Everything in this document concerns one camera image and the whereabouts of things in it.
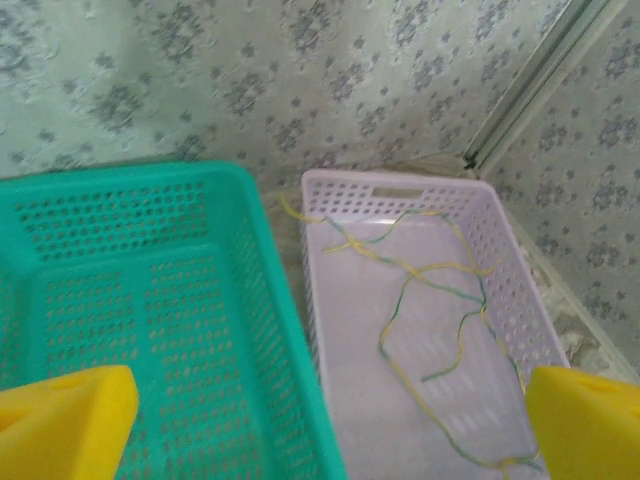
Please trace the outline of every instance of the yellow foam block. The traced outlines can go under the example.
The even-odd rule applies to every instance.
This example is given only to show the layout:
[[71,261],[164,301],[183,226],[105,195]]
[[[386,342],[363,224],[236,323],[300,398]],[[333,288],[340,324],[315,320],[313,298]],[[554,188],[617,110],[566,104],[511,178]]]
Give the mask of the yellow foam block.
[[525,403],[553,480],[640,479],[640,387],[538,367]]
[[0,478],[111,480],[137,411],[125,366],[0,392]]

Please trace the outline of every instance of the yellow and green string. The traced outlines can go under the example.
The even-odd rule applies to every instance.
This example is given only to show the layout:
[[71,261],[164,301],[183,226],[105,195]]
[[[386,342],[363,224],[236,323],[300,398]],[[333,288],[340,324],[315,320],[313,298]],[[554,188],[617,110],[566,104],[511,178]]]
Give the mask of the yellow and green string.
[[[456,295],[460,298],[463,299],[467,299],[467,300],[471,300],[473,302],[476,302],[480,305],[480,307],[477,310],[468,312],[466,314],[463,315],[462,319],[460,320],[459,324],[458,324],[458,329],[457,329],[457,333],[456,333],[456,344],[458,346],[458,352],[456,355],[456,359],[455,361],[449,365],[448,367],[431,373],[431,374],[427,374],[424,375],[420,380],[421,382],[427,382],[430,380],[434,380],[436,378],[442,377],[448,373],[453,372],[459,365],[460,362],[462,361],[462,357],[464,354],[464,344],[462,342],[462,333],[463,333],[463,329],[464,329],[464,325],[466,324],[466,322],[476,316],[479,315],[483,324],[485,325],[485,327],[487,328],[487,330],[489,331],[489,333],[491,334],[492,338],[494,339],[494,341],[498,344],[498,346],[500,347],[500,350],[502,351],[503,355],[507,358],[507,360],[509,361],[510,365],[512,366],[512,368],[514,369],[517,377],[518,377],[518,382],[520,384],[520,388],[522,390],[522,393],[524,395],[525,393],[525,382],[524,382],[524,378],[523,375],[517,365],[517,363],[515,362],[515,360],[513,359],[513,357],[509,354],[506,345],[504,344],[504,342],[502,341],[502,339],[497,335],[497,333],[495,332],[495,330],[491,327],[491,324],[489,323],[488,320],[488,314],[487,314],[487,295],[486,295],[486,291],[484,288],[484,282],[482,280],[482,276],[483,275],[488,275],[489,273],[491,273],[494,269],[494,267],[491,267],[489,269],[480,269],[480,267],[478,266],[478,263],[475,259],[475,256],[473,254],[473,250],[471,248],[471,246],[469,245],[469,243],[467,242],[466,238],[464,237],[464,235],[462,234],[462,232],[460,231],[459,227],[453,223],[446,214],[443,214],[441,212],[437,212],[437,211],[421,211],[421,210],[413,210],[413,209],[409,209],[406,210],[405,212],[403,212],[393,223],[392,225],[380,236],[375,237],[373,239],[370,240],[357,240],[356,238],[354,238],[349,232],[346,231],[346,229],[344,227],[342,227],[340,224],[336,223],[334,220],[332,220],[330,217],[323,217],[323,218],[314,218],[314,217],[309,217],[303,214],[300,214],[298,212],[296,212],[291,205],[287,202],[286,198],[284,197],[284,195],[280,196],[280,201],[283,205],[283,208],[285,209],[285,211],[291,215],[292,217],[305,222],[305,223],[323,223],[323,222],[327,222],[329,223],[333,228],[335,228],[337,231],[339,231],[346,239],[346,243],[341,244],[341,245],[337,245],[335,247],[330,247],[330,248],[326,248],[323,250],[323,252],[325,253],[333,253],[333,252],[338,252],[340,250],[343,250],[345,248],[351,247],[354,251],[356,251],[358,254],[363,255],[367,258],[371,258],[373,260],[376,261],[380,261],[380,262],[384,262],[384,263],[389,263],[392,265],[396,265],[404,270],[406,270],[410,275],[407,277],[407,279],[404,281],[401,291],[400,291],[400,295],[398,297],[398,300],[396,302],[396,306],[394,309],[394,312],[389,320],[389,322],[387,323],[386,327],[384,328],[384,330],[382,331],[379,341],[378,341],[378,349],[381,353],[381,355],[383,356],[383,358],[385,358],[385,360],[387,360],[389,362],[389,364],[391,365],[392,369],[394,370],[395,374],[399,377],[399,379],[402,381],[402,383],[404,384],[404,387],[407,389],[407,391],[411,394],[411,396],[413,397],[414,401],[418,404],[418,406],[420,407],[420,409],[422,410],[422,412],[427,415],[437,426],[438,428],[440,428],[440,430],[443,432],[443,434],[445,435],[445,437],[447,438],[449,444],[451,445],[451,447],[458,453],[458,455],[460,455],[462,458],[464,458],[465,460],[478,465],[480,467],[483,468],[487,468],[487,469],[492,469],[492,470],[499,470],[502,472],[503,477],[505,480],[509,479],[509,474],[507,472],[507,468],[513,465],[526,465],[534,470],[537,470],[539,472],[542,472],[543,469],[540,465],[538,465],[537,463],[535,463],[535,460],[538,458],[539,456],[539,452],[536,451],[536,453],[532,454],[532,455],[527,455],[527,456],[514,456],[514,457],[508,457],[505,459],[502,459],[500,461],[497,462],[489,462],[489,461],[483,461],[480,460],[479,458],[475,457],[474,455],[470,454],[469,452],[467,452],[466,450],[464,450],[453,438],[453,435],[451,434],[451,432],[449,431],[448,427],[442,422],[442,420],[440,420],[440,418],[435,414],[435,412],[433,412],[433,410],[431,409],[431,407],[429,407],[429,405],[425,402],[425,400],[422,398],[422,396],[420,395],[420,393],[417,391],[417,389],[415,388],[415,386],[413,385],[413,383],[411,382],[411,380],[409,379],[409,377],[407,376],[407,374],[404,372],[404,370],[402,369],[402,367],[393,359],[393,357],[391,357],[384,349],[384,341],[387,338],[387,336],[389,335],[389,333],[391,332],[394,322],[396,321],[396,319],[398,318],[398,315],[400,313],[400,308],[401,308],[401,304],[402,301],[404,299],[404,295],[405,295],[405,291],[407,288],[407,285],[411,282],[411,280],[418,280],[422,283],[425,283],[426,285],[438,289],[438,290],[442,290],[442,291],[446,291],[448,293],[451,293],[453,295]],[[409,265],[408,263],[399,260],[399,259],[395,259],[395,258],[391,258],[391,257],[385,257],[382,255],[377,254],[376,252],[368,249],[365,247],[365,245],[370,245],[370,244],[375,244],[375,243],[379,243],[382,240],[384,240],[385,238],[387,238],[395,229],[396,225],[398,225],[398,223],[405,217],[408,215],[426,215],[426,216],[436,216],[441,218],[445,223],[447,223],[447,225],[452,229],[454,235],[460,240],[460,242],[462,243],[463,247],[465,248],[466,252],[467,252],[467,256],[469,258],[469,261],[471,262],[471,267],[462,265],[462,264],[458,264],[458,263],[439,263],[439,264],[432,264],[432,265],[428,265],[422,268],[415,268],[411,265]],[[482,298],[474,296],[474,295],[470,295],[467,294],[465,292],[462,292],[456,288],[453,287],[449,287],[447,285],[441,285],[441,284],[437,284],[435,282],[431,282],[428,279],[426,279],[423,276],[423,273],[431,271],[431,270],[437,270],[437,269],[444,269],[444,268],[450,268],[450,269],[455,269],[461,272],[465,272],[465,273],[470,273],[476,276],[476,278],[478,279],[479,282],[479,286],[480,286],[480,292],[482,294]]]

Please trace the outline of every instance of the basket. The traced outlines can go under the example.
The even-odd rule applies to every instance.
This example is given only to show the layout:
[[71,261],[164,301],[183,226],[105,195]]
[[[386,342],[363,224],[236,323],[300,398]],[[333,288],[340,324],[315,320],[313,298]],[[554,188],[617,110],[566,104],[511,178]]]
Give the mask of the basket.
[[167,163],[0,184],[0,389],[104,364],[140,410],[120,479],[343,478],[258,192]]
[[[380,236],[406,210],[447,214],[480,267],[495,267],[483,278],[489,322],[526,382],[537,365],[567,365],[500,202],[487,184],[312,170],[304,174],[302,189],[307,216],[330,217],[357,239]],[[407,273],[352,248],[323,252],[345,242],[330,222],[309,223],[302,230],[312,354],[350,477],[502,478],[500,471],[476,466],[453,450],[378,350]],[[408,215],[369,248],[416,267],[469,264],[463,244],[437,216]],[[425,276],[478,294],[474,275],[442,269]],[[464,326],[459,367],[421,381],[454,361],[460,318],[470,310],[469,300],[411,282],[385,349],[467,452],[491,461],[532,454],[536,442],[518,376],[479,318]],[[509,467],[508,473],[517,479],[548,478],[522,465]]]

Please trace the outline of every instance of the floral wallpaper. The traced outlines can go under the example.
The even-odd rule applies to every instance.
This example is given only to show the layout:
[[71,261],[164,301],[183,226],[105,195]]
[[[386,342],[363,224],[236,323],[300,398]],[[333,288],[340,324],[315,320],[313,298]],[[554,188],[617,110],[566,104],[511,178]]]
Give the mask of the floral wallpaper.
[[3,0],[0,176],[461,153],[568,0]]
[[488,179],[640,372],[638,79],[630,1]]

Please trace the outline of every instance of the yellow string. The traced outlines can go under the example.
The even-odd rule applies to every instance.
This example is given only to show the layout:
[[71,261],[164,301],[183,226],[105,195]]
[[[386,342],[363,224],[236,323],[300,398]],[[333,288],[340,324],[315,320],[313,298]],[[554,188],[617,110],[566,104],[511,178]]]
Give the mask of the yellow string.
[[[280,194],[280,202],[282,203],[282,206],[283,206],[284,210],[290,216],[292,216],[292,217],[294,217],[294,218],[296,218],[296,219],[298,219],[298,220],[300,220],[302,222],[305,222],[305,223],[322,223],[322,222],[325,222],[325,221],[331,222],[331,220],[328,217],[314,218],[314,217],[309,217],[309,216],[303,215],[303,214],[301,214],[299,212],[296,212],[291,207],[291,205],[287,201],[287,199],[284,196],[284,194]],[[445,220],[445,222],[449,224],[449,226],[451,227],[454,235],[462,243],[463,247],[465,248],[465,250],[467,252],[467,256],[468,256],[468,258],[469,258],[469,260],[470,260],[470,262],[472,264],[472,267],[467,267],[465,265],[461,265],[461,264],[457,264],[457,263],[439,263],[439,264],[433,264],[433,265],[429,265],[429,266],[426,266],[426,267],[422,267],[422,268],[416,269],[415,267],[409,265],[408,263],[404,262],[403,260],[394,259],[394,258],[388,258],[388,257],[382,257],[381,255],[373,252],[372,250],[364,247],[364,243],[366,243],[366,242],[362,242],[362,241],[357,240],[349,232],[347,232],[344,229],[340,229],[340,231],[344,235],[344,237],[346,238],[347,242],[344,243],[344,244],[341,244],[341,245],[337,245],[335,247],[330,247],[330,248],[324,249],[323,252],[325,252],[325,253],[337,252],[337,251],[340,251],[340,250],[350,246],[357,253],[359,253],[360,255],[363,255],[365,257],[368,257],[368,258],[371,258],[371,259],[374,259],[374,260],[377,260],[377,261],[384,261],[384,262],[393,263],[393,264],[403,268],[404,270],[409,272],[409,274],[411,275],[410,277],[408,277],[405,280],[405,282],[403,284],[403,289],[404,289],[404,287],[406,287],[407,283],[413,278],[415,278],[415,279],[417,279],[417,280],[419,280],[419,281],[421,281],[423,283],[427,283],[427,284],[433,285],[433,284],[431,284],[431,282],[429,282],[428,280],[426,280],[422,276],[423,272],[426,272],[426,271],[429,271],[429,270],[434,270],[434,269],[439,269],[439,268],[452,268],[452,269],[456,269],[456,270],[459,270],[459,271],[462,271],[462,272],[471,273],[471,274],[475,274],[475,275],[487,275],[487,274],[491,273],[494,270],[495,267],[491,267],[491,268],[488,268],[488,269],[480,269],[479,268],[478,263],[477,263],[476,258],[475,258],[475,255],[473,254],[473,249],[471,248],[471,246],[467,242],[466,238],[464,237],[464,235],[460,231],[459,227],[457,225],[455,225],[454,223],[450,222],[444,216],[442,216],[442,214],[440,214],[439,212],[435,212],[435,211],[421,211],[421,212],[415,212],[415,213],[416,214],[420,214],[420,215],[440,216],[440,217],[442,217]],[[381,236],[381,238],[384,238],[387,235],[389,235],[393,231],[395,226],[399,223],[399,220],[401,218],[402,217],[399,217],[398,219],[396,219],[393,222],[393,224],[390,226],[390,228],[387,230],[387,232],[385,232]],[[431,408],[427,405],[425,400],[420,396],[419,392],[413,386],[411,380],[408,378],[407,374],[404,372],[402,367],[391,356],[389,356],[386,353],[386,351],[384,350],[384,341],[385,341],[386,337],[389,335],[391,329],[393,328],[395,318],[397,318],[397,317],[394,315],[394,317],[387,324],[387,326],[383,330],[382,334],[380,335],[380,338],[378,340],[378,348],[380,349],[380,351],[383,354],[383,356],[390,363],[390,365],[393,368],[395,374],[402,381],[402,383],[404,384],[405,388],[411,394],[411,396],[414,398],[414,400],[416,401],[416,403],[418,404],[420,409],[423,411],[423,413],[425,415],[427,415],[440,428],[440,430],[444,433],[444,435],[449,440],[449,443],[452,445],[452,447],[454,447],[454,449],[459,454],[461,454],[467,460],[472,461],[473,463],[476,463],[477,465],[480,465],[480,466],[482,466],[484,468],[501,471],[502,474],[503,474],[504,480],[509,480],[509,474],[508,474],[508,471],[507,471],[507,467],[512,466],[512,465],[517,465],[517,464],[520,464],[520,463],[527,464],[527,462],[533,461],[536,458],[538,458],[539,451],[537,451],[534,455],[531,455],[529,457],[522,457],[522,458],[508,457],[508,458],[500,460],[499,462],[484,462],[484,461],[480,461],[480,460],[472,457],[471,455],[467,454],[466,452],[464,452],[459,447],[459,445],[455,442],[455,440],[453,438],[453,435],[451,434],[451,432],[449,431],[447,426],[440,420],[440,418],[438,418],[438,416],[433,412],[433,410],[431,410]],[[486,301],[481,307],[480,318],[482,319],[482,321],[485,324],[485,326],[489,329],[489,331],[493,332],[493,330],[491,328],[491,325],[489,324],[489,320],[488,320]],[[460,335],[458,336],[458,340],[457,340],[458,354],[456,356],[456,360],[454,361],[454,363],[452,365],[450,365],[449,367],[447,367],[447,369],[445,369],[447,373],[453,371],[459,365],[459,363],[462,360],[462,356],[463,356],[463,353],[464,353],[464,345],[461,342],[461,336],[462,335],[460,333]],[[519,371],[519,369],[517,367],[517,364],[513,361],[513,359],[509,355],[508,349],[507,349],[506,345],[504,344],[504,342],[502,341],[502,339],[500,339],[500,337],[495,335],[495,334],[493,336],[494,336],[494,339],[495,339],[496,343],[500,347],[500,350],[502,351],[503,355],[505,355],[508,359],[510,359],[511,362],[513,363],[513,365],[515,366],[516,373],[518,375],[518,381],[520,383],[520,388],[521,388],[521,390],[522,390],[522,392],[524,394],[525,391],[526,391],[526,386],[525,386],[524,378],[523,378],[521,372]]]

